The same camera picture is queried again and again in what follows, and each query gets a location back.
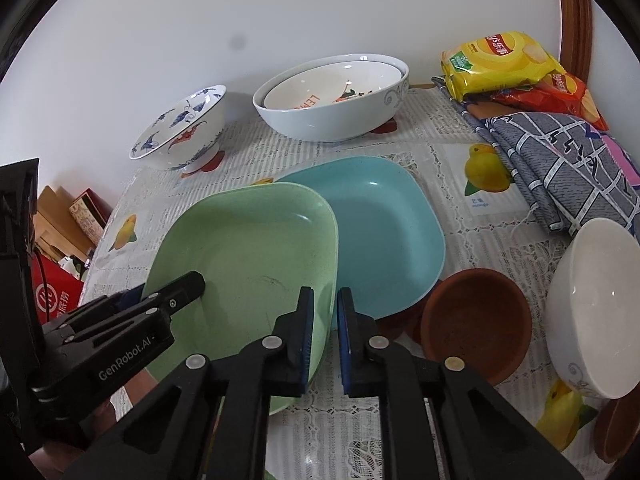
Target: wall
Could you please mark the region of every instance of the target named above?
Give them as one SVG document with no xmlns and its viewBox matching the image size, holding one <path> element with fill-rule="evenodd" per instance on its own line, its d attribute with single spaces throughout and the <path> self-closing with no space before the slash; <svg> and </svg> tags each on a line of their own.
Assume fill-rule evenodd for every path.
<svg viewBox="0 0 640 480">
<path fill-rule="evenodd" d="M 558 0 L 59 0 L 0 84 L 0 164 L 41 158 L 40 185 L 91 186 L 112 205 L 130 146 L 168 105 L 206 85 L 230 118 L 304 60 L 376 52 L 414 83 L 466 40 L 519 29 L 558 54 Z"/>
<path fill-rule="evenodd" d="M 593 2 L 593 51 L 588 87 L 620 144 L 640 162 L 640 122 L 636 111 L 640 62 L 616 26 Z"/>
</svg>

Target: white lace tablecloth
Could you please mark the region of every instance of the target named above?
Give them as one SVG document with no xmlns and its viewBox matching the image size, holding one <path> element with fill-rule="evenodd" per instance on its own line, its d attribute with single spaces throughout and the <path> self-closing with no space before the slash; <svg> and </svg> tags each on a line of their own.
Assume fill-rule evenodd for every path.
<svg viewBox="0 0 640 480">
<path fill-rule="evenodd" d="M 82 300 L 143 283 L 169 227 L 206 196 L 332 158 L 384 156 L 415 177 L 436 212 L 447 248 L 442 278 L 469 267 L 489 267 L 509 276 L 529 301 L 533 319 L 529 351 L 497 389 L 534 424 L 557 378 L 546 350 L 542 318 L 546 291 L 569 240 L 544 232 L 530 218 L 517 190 L 489 208 L 476 208 L 484 204 L 464 196 L 460 150 L 481 140 L 438 90 L 409 90 L 395 119 L 398 129 L 393 133 L 367 134 L 332 145 L 287 139 L 254 115 L 226 129 L 222 135 L 225 157 L 210 173 L 181 178 L 175 172 L 137 170 L 97 248 Z M 460 144 L 467 147 L 456 147 Z M 138 240 L 109 251 L 131 214 L 137 217 Z M 420 353 L 407 336 L 401 341 Z M 266 468 L 278 480 L 382 478 L 378 403 L 342 394 L 337 354 L 334 337 L 308 393 L 270 417 Z M 130 408 L 124 390 L 112 400 L 120 415 Z M 597 401 L 586 402 L 601 407 Z M 564 455 L 585 478 L 599 480 L 609 466 L 593 451 L 593 425 L 592 421 L 577 433 Z"/>
</svg>

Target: red packaging with white text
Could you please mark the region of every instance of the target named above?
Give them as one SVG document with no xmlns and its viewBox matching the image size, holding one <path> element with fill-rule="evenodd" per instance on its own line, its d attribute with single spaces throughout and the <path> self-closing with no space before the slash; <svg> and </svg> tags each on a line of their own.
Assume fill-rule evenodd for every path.
<svg viewBox="0 0 640 480">
<path fill-rule="evenodd" d="M 66 314 L 78 308 L 80 294 L 82 293 L 82 282 L 76 280 L 66 270 L 61 269 L 48 258 L 41 256 L 40 259 L 47 280 L 49 320 L 51 321 L 60 314 Z M 45 298 L 45 287 L 40 273 L 40 265 L 36 256 L 31 259 L 31 283 L 38 311 L 38 320 L 41 324 L 45 324 L 47 322 L 47 300 Z"/>
<path fill-rule="evenodd" d="M 547 74 L 533 86 L 508 88 L 494 92 L 491 99 L 527 112 L 569 114 L 606 132 L 609 126 L 598 111 L 587 85 L 568 72 Z"/>
</svg>

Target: white bowl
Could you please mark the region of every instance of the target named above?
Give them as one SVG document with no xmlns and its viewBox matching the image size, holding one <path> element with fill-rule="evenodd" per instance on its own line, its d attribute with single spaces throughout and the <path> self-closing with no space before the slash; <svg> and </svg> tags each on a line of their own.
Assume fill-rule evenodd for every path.
<svg viewBox="0 0 640 480">
<path fill-rule="evenodd" d="M 313 68 L 357 61 L 385 63 L 397 68 L 402 77 L 389 88 L 372 91 L 357 99 L 347 99 L 327 106 L 297 109 L 271 109 L 265 98 L 280 83 Z M 254 94 L 254 106 L 274 130 L 297 140 L 339 142 L 353 139 L 387 122 L 398 111 L 409 89 L 409 67 L 395 57 L 380 54 L 345 54 L 324 57 L 298 65 L 269 79 Z"/>
<path fill-rule="evenodd" d="M 291 110 L 326 106 L 389 88 L 402 79 L 393 65 L 377 61 L 331 63 L 301 72 L 264 98 L 264 107 Z"/>
<path fill-rule="evenodd" d="M 156 170 L 199 170 L 218 152 L 225 93 L 216 85 L 178 101 L 138 137 L 129 158 Z"/>
<path fill-rule="evenodd" d="M 545 331 L 579 393 L 619 399 L 640 382 L 640 246 L 625 228 L 594 218 L 578 231 L 546 296 Z"/>
</svg>

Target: screw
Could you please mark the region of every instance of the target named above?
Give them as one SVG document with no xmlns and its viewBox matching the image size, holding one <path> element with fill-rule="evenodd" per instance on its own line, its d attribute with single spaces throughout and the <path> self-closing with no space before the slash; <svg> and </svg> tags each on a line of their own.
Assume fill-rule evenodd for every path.
<svg viewBox="0 0 640 480">
<path fill-rule="evenodd" d="M 465 368 L 465 362 L 455 356 L 444 359 L 444 365 L 452 372 L 460 372 Z"/>
<path fill-rule="evenodd" d="M 187 368 L 190 368 L 191 370 L 197 370 L 198 368 L 202 368 L 206 362 L 207 360 L 204 358 L 204 355 L 194 354 L 187 357 L 184 364 L 186 364 Z"/>
<path fill-rule="evenodd" d="M 383 335 L 375 335 L 369 339 L 369 346 L 377 350 L 382 350 L 389 346 L 389 339 Z"/>
<path fill-rule="evenodd" d="M 276 335 L 268 335 L 262 340 L 262 346 L 268 348 L 269 350 L 273 350 L 275 348 L 280 348 L 282 344 L 282 339 L 280 339 Z"/>
</svg>

